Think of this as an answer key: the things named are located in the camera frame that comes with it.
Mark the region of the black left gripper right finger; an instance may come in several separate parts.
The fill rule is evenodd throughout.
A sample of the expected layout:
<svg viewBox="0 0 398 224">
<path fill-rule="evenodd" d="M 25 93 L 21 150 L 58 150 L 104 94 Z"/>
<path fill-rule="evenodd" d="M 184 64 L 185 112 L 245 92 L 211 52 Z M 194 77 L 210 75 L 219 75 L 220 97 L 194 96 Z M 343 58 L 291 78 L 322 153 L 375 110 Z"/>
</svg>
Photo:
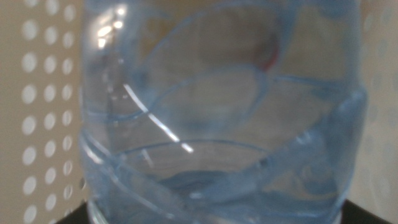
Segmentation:
<svg viewBox="0 0 398 224">
<path fill-rule="evenodd" d="M 391 222 L 372 214 L 350 200 L 342 207 L 341 224 L 392 224 Z"/>
</svg>

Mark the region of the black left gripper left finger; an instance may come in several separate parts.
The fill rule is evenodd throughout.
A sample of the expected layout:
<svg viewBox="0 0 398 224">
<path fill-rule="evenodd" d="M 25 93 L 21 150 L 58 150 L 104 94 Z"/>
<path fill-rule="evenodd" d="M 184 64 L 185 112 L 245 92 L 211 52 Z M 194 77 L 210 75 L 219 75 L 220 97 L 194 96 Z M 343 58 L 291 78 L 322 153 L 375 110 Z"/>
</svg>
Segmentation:
<svg viewBox="0 0 398 224">
<path fill-rule="evenodd" d="M 90 224 L 87 203 L 81 204 L 76 210 L 57 221 L 56 224 Z"/>
</svg>

